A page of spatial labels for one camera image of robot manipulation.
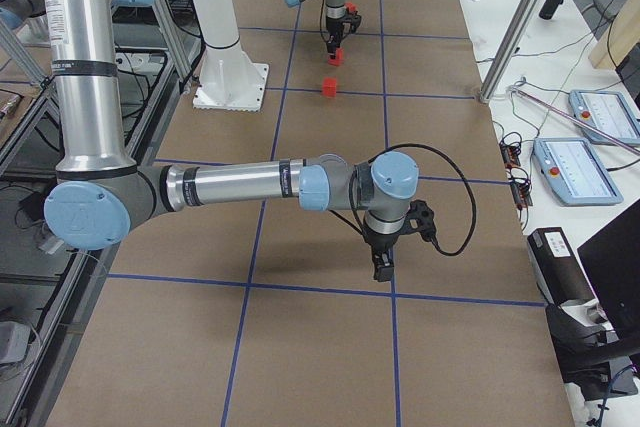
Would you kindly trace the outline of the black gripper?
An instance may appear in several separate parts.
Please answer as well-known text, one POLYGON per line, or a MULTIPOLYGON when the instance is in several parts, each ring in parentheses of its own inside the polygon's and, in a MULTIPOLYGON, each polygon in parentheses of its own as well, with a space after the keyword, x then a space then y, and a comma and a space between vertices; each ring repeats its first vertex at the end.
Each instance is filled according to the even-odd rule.
POLYGON ((335 54, 340 48, 341 42, 345 36, 346 27, 349 26, 348 17, 342 16, 340 18, 325 17, 325 24, 327 30, 326 48, 329 54, 335 54))
POLYGON ((396 244, 402 231, 382 234, 374 231, 367 224, 363 225, 365 242, 370 246, 374 267, 373 278, 377 282, 390 282, 395 273, 395 265, 390 250, 396 244))

